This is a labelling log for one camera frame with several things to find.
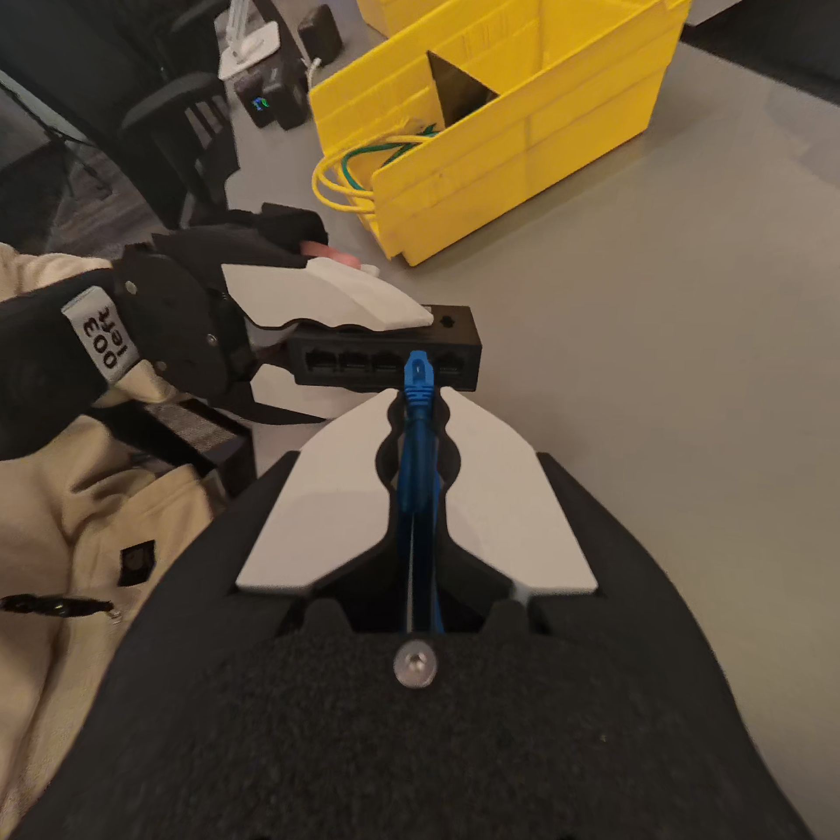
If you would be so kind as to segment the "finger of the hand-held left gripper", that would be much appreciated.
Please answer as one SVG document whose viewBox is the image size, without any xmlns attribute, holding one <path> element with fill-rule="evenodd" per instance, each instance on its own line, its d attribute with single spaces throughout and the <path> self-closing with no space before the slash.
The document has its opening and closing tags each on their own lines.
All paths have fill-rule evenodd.
<svg viewBox="0 0 840 840">
<path fill-rule="evenodd" d="M 223 264 L 228 295 L 256 327 L 315 322 L 390 332 L 430 326 L 433 313 L 362 269 L 314 258 L 304 268 Z"/>
<path fill-rule="evenodd" d="M 301 385 L 287 369 L 262 364 L 250 382 L 255 403 L 289 412 L 332 420 L 371 399 L 340 386 Z"/>
</svg>

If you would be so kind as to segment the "black network switch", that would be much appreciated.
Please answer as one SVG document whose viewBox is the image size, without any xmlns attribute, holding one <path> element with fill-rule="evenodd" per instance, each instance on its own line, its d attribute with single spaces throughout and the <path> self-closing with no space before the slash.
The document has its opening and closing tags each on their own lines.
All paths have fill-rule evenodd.
<svg viewBox="0 0 840 840">
<path fill-rule="evenodd" d="M 461 392 L 478 386 L 482 342 L 467 306 L 432 305 L 430 325 L 373 332 L 303 324 L 286 341 L 287 368 L 300 385 L 354 392 L 401 388 L 411 352 L 425 352 L 434 382 Z"/>
</svg>

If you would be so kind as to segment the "small black box with light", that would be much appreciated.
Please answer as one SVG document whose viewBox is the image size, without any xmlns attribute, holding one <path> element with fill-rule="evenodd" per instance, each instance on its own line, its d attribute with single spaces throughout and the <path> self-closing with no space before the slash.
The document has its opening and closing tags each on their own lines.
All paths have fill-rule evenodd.
<svg viewBox="0 0 840 840">
<path fill-rule="evenodd" d="M 250 121 L 259 130 L 277 121 L 275 112 L 266 98 L 264 86 L 264 77 L 256 68 L 245 70 L 233 79 L 233 90 L 236 97 Z"/>
</svg>

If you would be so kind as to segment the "person's left hand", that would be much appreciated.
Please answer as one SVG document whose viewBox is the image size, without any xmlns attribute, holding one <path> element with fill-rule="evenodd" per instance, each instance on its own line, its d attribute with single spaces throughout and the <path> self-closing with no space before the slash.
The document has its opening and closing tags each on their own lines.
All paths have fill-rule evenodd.
<svg viewBox="0 0 840 840">
<path fill-rule="evenodd" d="M 152 236 L 154 249 L 199 277 L 221 275 L 224 265 L 302 269 L 316 258 L 361 269 L 357 258 L 330 246 L 312 210 L 264 203 L 258 213 L 229 209 L 201 224 Z"/>
</svg>

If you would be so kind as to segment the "yellow plastic bin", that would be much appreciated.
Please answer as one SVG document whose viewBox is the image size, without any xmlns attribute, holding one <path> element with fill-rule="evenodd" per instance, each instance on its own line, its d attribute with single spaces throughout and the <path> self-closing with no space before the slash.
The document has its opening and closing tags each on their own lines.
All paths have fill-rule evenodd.
<svg viewBox="0 0 840 840">
<path fill-rule="evenodd" d="M 690 2 L 444 2 L 322 80 L 311 188 L 417 266 L 644 132 Z"/>
</svg>

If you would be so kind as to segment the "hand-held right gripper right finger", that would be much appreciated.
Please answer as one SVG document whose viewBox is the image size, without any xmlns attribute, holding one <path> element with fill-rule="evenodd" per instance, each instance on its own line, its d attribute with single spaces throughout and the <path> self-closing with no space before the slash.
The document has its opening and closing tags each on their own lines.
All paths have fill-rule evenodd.
<svg viewBox="0 0 840 840">
<path fill-rule="evenodd" d="M 513 597 L 590 595 L 597 581 L 536 450 L 451 387 L 440 395 L 459 456 L 445 495 L 454 544 L 507 581 Z"/>
</svg>

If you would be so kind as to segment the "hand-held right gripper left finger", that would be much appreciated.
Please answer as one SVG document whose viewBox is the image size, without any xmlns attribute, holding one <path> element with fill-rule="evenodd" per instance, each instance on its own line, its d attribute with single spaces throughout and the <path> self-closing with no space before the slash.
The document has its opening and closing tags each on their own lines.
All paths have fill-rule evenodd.
<svg viewBox="0 0 840 840">
<path fill-rule="evenodd" d="M 382 543 L 391 524 L 401 393 L 388 388 L 300 449 L 238 574 L 239 590 L 309 595 Z"/>
</svg>

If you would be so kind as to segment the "black office chair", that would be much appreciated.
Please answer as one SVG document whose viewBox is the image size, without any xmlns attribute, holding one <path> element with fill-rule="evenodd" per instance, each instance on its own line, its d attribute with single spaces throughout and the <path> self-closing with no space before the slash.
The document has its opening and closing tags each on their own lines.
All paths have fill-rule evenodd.
<svg viewBox="0 0 840 840">
<path fill-rule="evenodd" d="M 140 192 L 166 228 L 228 210 L 226 182 L 239 160 L 225 86 L 215 75 L 165 83 L 125 114 L 119 137 L 155 164 Z"/>
</svg>

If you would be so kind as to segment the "person's left forearm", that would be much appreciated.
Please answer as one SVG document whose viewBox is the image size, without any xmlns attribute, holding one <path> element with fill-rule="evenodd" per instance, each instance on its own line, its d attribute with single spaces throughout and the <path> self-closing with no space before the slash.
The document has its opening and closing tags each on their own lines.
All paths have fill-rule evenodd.
<svg viewBox="0 0 840 840">
<path fill-rule="evenodd" d="M 110 269 L 111 261 L 61 253 L 27 255 L 2 243 L 1 302 L 46 288 L 91 270 Z"/>
</svg>

